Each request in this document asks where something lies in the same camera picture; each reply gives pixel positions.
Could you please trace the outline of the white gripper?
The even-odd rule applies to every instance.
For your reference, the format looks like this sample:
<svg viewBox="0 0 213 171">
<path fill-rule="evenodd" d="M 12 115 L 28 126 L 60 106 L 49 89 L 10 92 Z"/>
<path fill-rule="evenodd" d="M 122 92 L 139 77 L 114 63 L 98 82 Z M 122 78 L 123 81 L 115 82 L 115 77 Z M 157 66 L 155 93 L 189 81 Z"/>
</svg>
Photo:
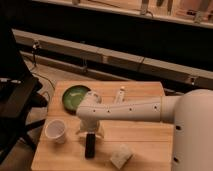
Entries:
<svg viewBox="0 0 213 171">
<path fill-rule="evenodd" d="M 104 129 L 97 120 L 82 120 L 80 122 L 81 132 L 96 132 L 98 136 L 104 138 Z"/>
</svg>

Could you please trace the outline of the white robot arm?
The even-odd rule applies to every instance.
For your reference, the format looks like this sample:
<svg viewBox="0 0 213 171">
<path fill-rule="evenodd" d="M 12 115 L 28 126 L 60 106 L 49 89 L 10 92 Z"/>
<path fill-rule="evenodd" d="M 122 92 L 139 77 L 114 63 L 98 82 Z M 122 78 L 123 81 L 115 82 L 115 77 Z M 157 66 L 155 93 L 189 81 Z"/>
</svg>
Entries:
<svg viewBox="0 0 213 171">
<path fill-rule="evenodd" d="M 77 107 L 86 132 L 95 132 L 100 120 L 173 123 L 171 171 L 213 171 L 212 90 L 108 104 L 100 99 L 90 91 Z"/>
</svg>

